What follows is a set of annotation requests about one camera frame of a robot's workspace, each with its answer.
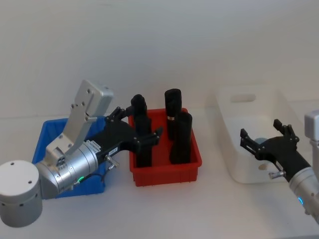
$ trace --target table surface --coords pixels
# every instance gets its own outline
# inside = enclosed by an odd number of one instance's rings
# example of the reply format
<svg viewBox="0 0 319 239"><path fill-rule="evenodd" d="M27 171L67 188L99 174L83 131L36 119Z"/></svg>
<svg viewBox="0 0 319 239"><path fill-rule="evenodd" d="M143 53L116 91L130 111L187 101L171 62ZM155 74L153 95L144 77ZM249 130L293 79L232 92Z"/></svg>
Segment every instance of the table surface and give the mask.
<svg viewBox="0 0 319 239"><path fill-rule="evenodd" d="M303 115L319 101L292 102ZM202 157L192 183L136 187L129 156L106 178L105 193L43 201L32 225L13 229L0 222L0 239L288 239L319 235L319 226L290 191L288 183L239 184L229 176L216 137L216 108L189 109ZM31 161L45 120L0 119L0 164Z"/></svg>

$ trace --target plastic bin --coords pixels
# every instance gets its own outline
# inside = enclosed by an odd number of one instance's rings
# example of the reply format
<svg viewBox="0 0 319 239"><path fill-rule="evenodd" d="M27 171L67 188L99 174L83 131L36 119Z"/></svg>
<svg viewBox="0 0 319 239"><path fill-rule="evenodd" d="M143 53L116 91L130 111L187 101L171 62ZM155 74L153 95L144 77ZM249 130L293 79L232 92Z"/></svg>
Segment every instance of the plastic bin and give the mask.
<svg viewBox="0 0 319 239"><path fill-rule="evenodd" d="M300 138L298 152L312 163L311 146L306 139L304 126L290 107L284 95L268 85L223 87L217 94L221 112L218 139L229 174L239 183L281 182L284 178L271 180L269 172L277 168L269 161L258 161L240 146L240 129L258 142L282 136L274 127L275 119L291 124Z"/></svg>
<svg viewBox="0 0 319 239"><path fill-rule="evenodd" d="M152 131L162 126L163 134L159 144L152 149L152 167L137 168L136 155L130 152L130 171L133 173L135 185L139 187L196 181L202 160L193 130L191 133L191 162L171 164L169 154L173 142L168 139L167 135L165 109L148 110L148 117L152 119ZM129 125L134 126L133 117L129 117Z"/></svg>
<svg viewBox="0 0 319 239"><path fill-rule="evenodd" d="M67 120L68 119L55 119L55 120L48 120L43 123L38 144L34 152L32 163L36 164L37 162L40 162L44 158L45 148L63 132L63 129L66 125ZM87 137L93 136L96 133L102 131L104 126L105 126L104 117L99 117L98 120L91 125L91 128L88 132ZM99 166L96 173L99 173L99 174L105 173L105 163ZM85 180L83 183L74 187L74 190L66 191L60 194L59 196L57 196L57 198L103 193L104 188L105 188L105 184L101 182L101 178L98 176L92 176L88 178L87 180Z"/></svg>

